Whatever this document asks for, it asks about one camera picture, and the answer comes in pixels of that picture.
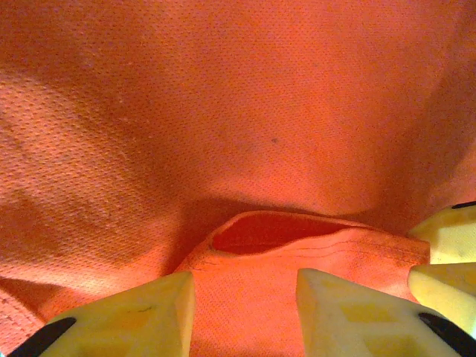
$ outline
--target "yellow foam block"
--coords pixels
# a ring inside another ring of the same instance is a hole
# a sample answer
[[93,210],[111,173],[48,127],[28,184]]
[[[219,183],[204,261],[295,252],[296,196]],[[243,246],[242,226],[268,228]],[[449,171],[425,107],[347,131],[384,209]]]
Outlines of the yellow foam block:
[[297,273],[307,357],[457,357],[418,317],[437,312],[314,269]]
[[476,263],[414,266],[408,285],[421,304],[476,336]]
[[408,234],[431,245],[431,264],[476,262],[476,202],[446,208]]
[[188,356],[194,309],[192,274],[171,274],[56,316],[77,322],[41,356]]

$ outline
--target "orange mesh fabric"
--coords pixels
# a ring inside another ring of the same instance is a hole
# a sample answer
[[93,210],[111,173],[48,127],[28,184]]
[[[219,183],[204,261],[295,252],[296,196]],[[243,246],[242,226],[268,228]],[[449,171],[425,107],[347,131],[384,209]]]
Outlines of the orange mesh fabric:
[[44,321],[174,271],[237,213],[403,234],[476,199],[475,20],[468,0],[4,0],[1,290]]
[[[253,241],[253,254],[241,254]],[[409,269],[428,258],[426,242],[349,222],[267,212],[238,216],[179,267],[192,271],[196,282],[191,355],[302,356],[295,303],[299,268],[413,300]]]

